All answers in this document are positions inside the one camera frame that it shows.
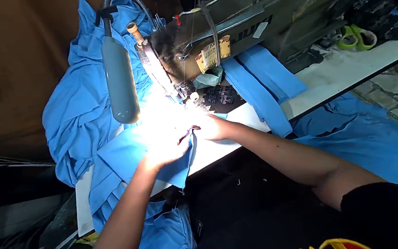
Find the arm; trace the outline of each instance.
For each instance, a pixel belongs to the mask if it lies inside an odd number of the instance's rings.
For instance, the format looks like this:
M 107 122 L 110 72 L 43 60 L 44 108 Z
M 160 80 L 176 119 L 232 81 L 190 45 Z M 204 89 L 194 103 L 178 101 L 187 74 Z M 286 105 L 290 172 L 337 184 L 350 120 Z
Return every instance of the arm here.
M 198 137 L 230 139 L 298 183 L 311 186 L 318 198 L 340 210 L 343 195 L 356 187 L 385 182 L 382 178 L 316 148 L 277 137 L 213 115 L 196 121 Z
M 168 135 L 150 149 L 139 162 L 124 194 L 102 230 L 96 249 L 136 249 L 141 242 L 142 229 L 150 193 L 158 171 L 185 154 L 189 139 Z

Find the machine label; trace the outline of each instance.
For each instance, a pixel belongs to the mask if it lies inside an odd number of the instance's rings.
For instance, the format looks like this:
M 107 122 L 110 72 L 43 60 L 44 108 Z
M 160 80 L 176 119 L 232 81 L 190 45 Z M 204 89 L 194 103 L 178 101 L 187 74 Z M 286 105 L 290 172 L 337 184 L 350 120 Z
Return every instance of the machine label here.
M 224 36 L 219 40 L 219 50 L 221 53 L 221 59 L 230 56 L 229 36 Z M 214 45 L 214 42 L 208 44 L 208 46 L 202 49 L 202 52 L 196 56 L 196 63 L 198 64 L 202 74 L 216 65 L 216 46 Z

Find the brown fabric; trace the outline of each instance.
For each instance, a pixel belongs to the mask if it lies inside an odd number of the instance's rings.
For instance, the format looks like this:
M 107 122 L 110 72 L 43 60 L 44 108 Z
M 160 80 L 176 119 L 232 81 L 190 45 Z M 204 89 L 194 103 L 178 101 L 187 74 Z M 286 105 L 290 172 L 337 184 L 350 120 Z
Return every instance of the brown fabric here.
M 176 0 L 144 2 L 168 21 L 181 11 Z M 78 0 L 0 0 L 0 156 L 50 159 L 42 111 L 69 66 L 77 8 Z

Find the sticker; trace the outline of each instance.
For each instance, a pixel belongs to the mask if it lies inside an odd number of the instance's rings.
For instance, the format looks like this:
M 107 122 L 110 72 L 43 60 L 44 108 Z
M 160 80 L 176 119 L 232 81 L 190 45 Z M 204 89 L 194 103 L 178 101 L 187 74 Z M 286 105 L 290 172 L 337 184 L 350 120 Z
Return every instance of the sticker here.
M 221 59 L 230 56 L 229 45 L 229 36 L 224 36 L 219 40 Z M 196 56 L 196 63 L 203 74 L 208 69 L 216 65 L 216 46 L 214 45 L 214 42 L 208 44 L 208 46 L 202 49 L 202 52 Z
M 268 23 L 264 22 L 258 25 L 256 32 L 253 34 L 253 38 L 259 38 L 262 35 L 262 32 L 265 30 L 267 27 Z

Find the fabric scrap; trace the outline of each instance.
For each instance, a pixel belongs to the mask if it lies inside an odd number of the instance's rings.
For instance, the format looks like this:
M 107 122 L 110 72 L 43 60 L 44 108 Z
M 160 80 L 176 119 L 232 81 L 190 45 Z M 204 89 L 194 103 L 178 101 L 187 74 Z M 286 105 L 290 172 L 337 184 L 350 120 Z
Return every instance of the fabric scrap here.
M 288 71 L 266 48 L 255 45 L 237 55 L 250 72 L 282 104 L 307 90 L 294 74 Z
M 236 91 L 252 105 L 261 122 L 265 121 L 271 131 L 278 136 L 286 137 L 292 127 L 284 112 L 273 96 L 234 58 L 222 63 L 225 79 Z
M 209 86 L 216 86 L 222 81 L 222 73 L 224 69 L 221 65 L 215 66 L 208 70 L 206 74 L 199 74 L 193 81 L 196 89 L 201 89 Z

